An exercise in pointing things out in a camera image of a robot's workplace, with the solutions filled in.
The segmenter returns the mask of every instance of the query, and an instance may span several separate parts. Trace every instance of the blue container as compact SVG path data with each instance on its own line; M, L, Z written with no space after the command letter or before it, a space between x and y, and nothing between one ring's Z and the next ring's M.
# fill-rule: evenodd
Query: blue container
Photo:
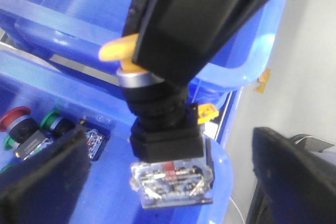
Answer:
M130 164L137 160L128 142L134 116L126 103L51 69L41 60L36 63L37 57L18 54L15 49L0 48L0 114L24 105L32 109L32 117L40 122L57 108L74 121L85 118L111 130L110 141L100 159L92 163L70 223L222 223L232 192L233 171L219 144L212 142L216 174L212 205L143 210L137 193L129 186ZM0 133L0 141L5 137L5 133ZM0 168L12 157L11 151L1 148Z
M265 69L286 0L269 1L191 83L191 100L220 108L227 92L255 81ZM115 74L99 48L121 36L131 0L0 0L0 27L17 47L44 59L64 56ZM101 83L88 79L96 85Z

